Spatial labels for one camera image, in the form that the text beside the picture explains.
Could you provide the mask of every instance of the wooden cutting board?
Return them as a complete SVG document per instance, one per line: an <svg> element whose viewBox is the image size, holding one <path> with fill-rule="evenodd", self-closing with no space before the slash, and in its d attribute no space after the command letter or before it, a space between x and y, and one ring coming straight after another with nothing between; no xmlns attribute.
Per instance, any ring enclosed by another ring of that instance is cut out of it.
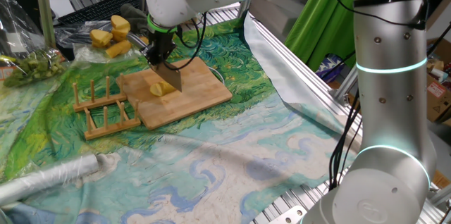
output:
<svg viewBox="0 0 451 224"><path fill-rule="evenodd" d="M173 63L182 66L187 60ZM200 58L180 70L182 92L175 91L164 97L150 94L150 86L162 81L153 70L124 75L124 92L128 101L140 102L138 113L150 130L187 117L204 109L232 99L232 93L216 78Z"/></svg>

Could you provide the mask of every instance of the black cable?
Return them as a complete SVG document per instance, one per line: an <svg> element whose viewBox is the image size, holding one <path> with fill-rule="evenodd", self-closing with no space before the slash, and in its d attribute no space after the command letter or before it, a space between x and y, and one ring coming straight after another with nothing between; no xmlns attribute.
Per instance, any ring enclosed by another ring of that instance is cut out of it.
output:
<svg viewBox="0 0 451 224"><path fill-rule="evenodd" d="M437 49L438 45L443 41L443 39L445 38L445 36L448 34L448 32L451 30L451 23L450 25L446 28L446 30L444 31L444 33L442 33L442 35L434 42L434 44L431 46L431 48L429 48L428 50L428 56L430 56L432 53L435 52L435 50Z"/></svg>
<svg viewBox="0 0 451 224"><path fill-rule="evenodd" d="M191 19L192 24L194 24L194 27L196 28L196 32L197 32L197 41L196 44L193 46L190 46L188 44L185 43L185 41L183 41L183 31L182 31L182 27L179 25L178 26L178 31L177 31L177 36L180 39L180 42L183 44L183 46L187 47L188 49L194 49L199 45L199 41L200 41L200 34L199 34L199 27L197 26L196 22Z"/></svg>
<svg viewBox="0 0 451 224"><path fill-rule="evenodd" d="M261 20L259 20L259 19L255 18L255 17L253 17L253 16L251 16L251 19L252 19L252 20L255 20L255 21L256 21L256 22L258 22L258 23L261 23L262 25L264 25L264 24L262 23L262 21L261 21Z"/></svg>
<svg viewBox="0 0 451 224"><path fill-rule="evenodd" d="M348 61L350 58L352 58L353 55L355 55L355 50L352 53L350 53L349 55L347 55L345 57L345 59L343 59L343 61L339 62L339 64L334 66L332 68L332 70L328 71L325 75L321 76L321 79L322 80L326 79L331 73L333 73L335 70L337 70L342 64L346 63L346 61Z"/></svg>
<svg viewBox="0 0 451 224"><path fill-rule="evenodd" d="M395 22L393 22L393 21L386 20L386 19L384 19L384 18L382 18L382 17L379 17L379 16L377 16L377 15L372 15L372 14L369 14L369 13L363 13L363 12L359 12L359 11L356 11L356 10L354 10L354 9L348 8L346 5L344 5L343 2L341 2L341 0L337 0L337 2L338 2L344 9L346 9L346 10L348 10L348 11L350 11L350 12L359 14L359 15L365 15L365 16L368 16L368 17L376 18L376 19L382 20L382 21L384 21L384 22L386 22L386 23L390 23L390 24L393 24L393 25L407 26L407 27L412 27L412 28L414 28L414 29L417 29L417 28L418 28L418 24L415 24L415 23L395 23Z"/></svg>
<svg viewBox="0 0 451 224"><path fill-rule="evenodd" d="M340 164L338 164L338 166L337 166L337 159L338 159L338 156L340 156L340 158L341 158L340 152L343 150L347 133L349 132L349 129L351 128L351 126L355 120L355 117L357 116L357 114L360 110L360 106L359 106L359 108L357 108L356 112L354 113L354 110L357 106L358 99L359 99L359 91L357 90L356 98L354 99L354 102L352 103L352 107L350 109L350 113L347 116L347 121L345 124L345 129L343 131L343 134L341 135L340 139L338 140L337 146L333 150L332 156L330 157L329 190L332 190L337 187L337 174L338 174L338 170L340 168Z"/></svg>
<svg viewBox="0 0 451 224"><path fill-rule="evenodd" d="M347 137L347 133L349 132L352 124L355 121L355 118L357 117L357 114L360 112L360 108L361 106L359 105L359 107L357 107L357 109L354 112L354 115L352 116L352 119L350 121L349 126L346 129L346 134L343 134L343 138L341 140L341 144L340 144L340 149L338 151L338 154L335 156L335 162L334 162L334 170L333 170L333 175L334 175L334 182L333 182L333 187L337 187L339 184L339 179L338 179L338 172L340 172L340 163L341 163L341 156L343 153L343 149L345 147L345 142L346 142L346 137Z"/></svg>
<svg viewBox="0 0 451 224"><path fill-rule="evenodd" d="M202 30L202 34L200 36L199 45L197 45L197 49L192 55L191 59L183 66L180 66L179 68L172 68L168 65L168 62L163 60L163 64L169 69L169 70L182 70L183 68L187 67L196 57L199 53L200 47L202 46L202 42L204 41L204 35L205 35L205 29L206 29L206 12L204 13L204 29Z"/></svg>
<svg viewBox="0 0 451 224"><path fill-rule="evenodd" d="M363 119L360 120L359 127L357 127L357 130L355 131L354 137L352 138L352 140L351 140L351 142L350 142L350 145L347 147L347 151L346 151L345 158L344 158L344 161L343 161L343 166L341 167L340 179L338 179L338 181L340 181L340 180L341 180L341 177L343 176L343 171L345 170L345 165L346 165L347 155L348 155L349 152L350 152L352 143L354 143L355 138L356 138L357 135L359 134L359 130L360 130L360 127L362 126L362 122L363 122Z"/></svg>
<svg viewBox="0 0 451 224"><path fill-rule="evenodd" d="M199 24L201 24L203 20L204 20L204 16L202 16L202 17L199 19L199 22L196 23L197 27L199 27Z"/></svg>
<svg viewBox="0 0 451 224"><path fill-rule="evenodd" d="M428 5L428 7L426 8L426 17L425 17L425 21L428 20L429 18L429 9L431 8L431 5L429 4L429 0L426 0L426 4Z"/></svg>

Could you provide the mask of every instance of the keyboard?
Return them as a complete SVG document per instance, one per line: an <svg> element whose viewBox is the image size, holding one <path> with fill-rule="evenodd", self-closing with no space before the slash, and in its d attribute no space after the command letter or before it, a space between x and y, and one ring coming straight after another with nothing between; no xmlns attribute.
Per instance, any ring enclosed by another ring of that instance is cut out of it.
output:
<svg viewBox="0 0 451 224"><path fill-rule="evenodd" d="M80 9L79 11L60 17L58 21L67 25L94 20L110 20L111 16L120 15L121 6L127 3L138 8L140 0L103 0L94 5Z"/></svg>

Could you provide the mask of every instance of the blue item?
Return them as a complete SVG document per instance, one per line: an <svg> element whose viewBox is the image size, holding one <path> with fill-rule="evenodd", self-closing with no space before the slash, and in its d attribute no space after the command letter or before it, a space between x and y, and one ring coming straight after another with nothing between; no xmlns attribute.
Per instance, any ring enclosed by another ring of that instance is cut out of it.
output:
<svg viewBox="0 0 451 224"><path fill-rule="evenodd" d="M342 64L341 66L336 68L341 62L342 59L339 56L335 54L328 54L323 62L321 62L319 69L315 73L322 79L324 75L333 70L332 73L329 73L327 77L323 79L325 83L333 82L345 67L345 64Z"/></svg>

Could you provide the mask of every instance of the green curtain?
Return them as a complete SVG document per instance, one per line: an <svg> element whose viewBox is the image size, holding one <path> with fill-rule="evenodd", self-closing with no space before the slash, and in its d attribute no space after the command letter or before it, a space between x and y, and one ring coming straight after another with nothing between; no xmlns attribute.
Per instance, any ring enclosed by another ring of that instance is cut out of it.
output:
<svg viewBox="0 0 451 224"><path fill-rule="evenodd" d="M341 1L352 8L353 0ZM345 58L354 51L353 13L336 0L309 0L285 45L313 71L329 53ZM354 66L355 57L346 64Z"/></svg>

